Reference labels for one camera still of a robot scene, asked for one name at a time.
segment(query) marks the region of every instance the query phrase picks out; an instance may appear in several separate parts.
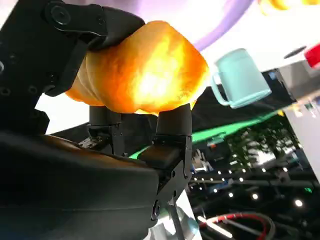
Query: black robotic arm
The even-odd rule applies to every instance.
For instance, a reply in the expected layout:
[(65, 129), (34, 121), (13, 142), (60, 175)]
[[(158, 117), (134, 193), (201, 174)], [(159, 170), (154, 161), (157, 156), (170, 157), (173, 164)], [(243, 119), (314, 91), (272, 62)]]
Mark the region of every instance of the black robotic arm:
[(122, 155), (120, 116), (106, 107), (90, 108), (90, 134), (107, 136), (100, 148), (45, 135), (49, 118), (35, 109), (43, 93), (70, 89), (87, 51), (116, 45), (143, 24), (94, 4), (17, 2), (0, 31), (2, 240), (141, 240), (160, 209), (175, 204), (191, 178), (188, 104), (159, 114), (138, 160)]

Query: red cable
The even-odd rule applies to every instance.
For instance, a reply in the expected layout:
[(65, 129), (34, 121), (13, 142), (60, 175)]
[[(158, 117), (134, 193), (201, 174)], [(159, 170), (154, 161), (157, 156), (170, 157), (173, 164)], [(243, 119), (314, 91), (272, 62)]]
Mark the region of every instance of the red cable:
[[(212, 223), (218, 223), (218, 222), (221, 222), (221, 221), (226, 220), (226, 219), (237, 219), (237, 218), (248, 218), (248, 219), (255, 219), (255, 220), (260, 221), (262, 223), (262, 225), (263, 225), (263, 231), (262, 231), (261, 235), (256, 240), (264, 240), (266, 238), (266, 235), (267, 235), (267, 223), (262, 217), (256, 216), (254, 214), (236, 213), (236, 214), (221, 215), (221, 216), (217, 217), (217, 221), (214, 221)], [(202, 228), (202, 227), (204, 227), (206, 225), (207, 224), (205, 222), (203, 222), (203, 223), (199, 224), (199, 227)]]

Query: green light strip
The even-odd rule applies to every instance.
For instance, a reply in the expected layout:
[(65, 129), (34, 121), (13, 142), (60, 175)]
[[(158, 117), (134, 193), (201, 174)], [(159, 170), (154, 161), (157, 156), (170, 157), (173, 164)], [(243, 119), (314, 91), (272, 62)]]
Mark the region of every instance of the green light strip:
[[(242, 121), (242, 122), (237, 122), (237, 123), (233, 123), (233, 124), (229, 124), (229, 125), (224, 125), (224, 126), (219, 126), (219, 127), (215, 127), (215, 128), (211, 128), (211, 129), (207, 129), (204, 131), (198, 131), (192, 134), (192, 142), (193, 143), (197, 143), (197, 142), (201, 142), (203, 140), (209, 139), (213, 136), (216, 136), (220, 133), (225, 133), (224, 135), (221, 135), (222, 138), (224, 138), (227, 135), (233, 134), (236, 131), (238, 131), (239, 129), (254, 125), (254, 124), (258, 124), (261, 123), (271, 117), (273, 117), (274, 115), (276, 115), (277, 112), (272, 112), (269, 113), (267, 115), (261, 116), (261, 117), (257, 117), (253, 120), (249, 120), (249, 121)], [(141, 149), (140, 151), (132, 154), (131, 156), (129, 156), (129, 158), (131, 159), (137, 159), (138, 155), (140, 153), (142, 153), (145, 149), (147, 149), (149, 146)]]

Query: yellow object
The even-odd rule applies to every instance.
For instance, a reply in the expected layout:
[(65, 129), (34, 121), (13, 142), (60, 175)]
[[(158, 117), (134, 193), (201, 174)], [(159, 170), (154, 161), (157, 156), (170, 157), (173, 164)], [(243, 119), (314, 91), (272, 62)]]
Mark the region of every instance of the yellow object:
[(264, 14), (275, 11), (289, 10), (303, 5), (320, 5), (320, 0), (259, 0)]
[(284, 117), (284, 116), (285, 116), (285, 113), (284, 113), (284, 111), (282, 111), (282, 110), (279, 110), (277, 113), (278, 113), (278, 115), (281, 116), (281, 117)]
[(118, 113), (157, 114), (193, 105), (209, 77), (205, 59), (186, 38), (152, 21), (117, 46), (88, 52), (66, 94)]

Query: light blue mug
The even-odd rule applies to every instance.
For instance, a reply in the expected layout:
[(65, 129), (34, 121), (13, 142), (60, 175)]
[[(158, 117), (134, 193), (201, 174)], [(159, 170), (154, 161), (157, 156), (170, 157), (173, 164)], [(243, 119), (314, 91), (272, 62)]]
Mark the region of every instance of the light blue mug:
[[(244, 48), (227, 53), (216, 61), (215, 65), (218, 72), (212, 76), (211, 88), (221, 105), (230, 106), (232, 109), (241, 108), (271, 93), (265, 78)], [(215, 82), (218, 77), (227, 100), (222, 97)]]

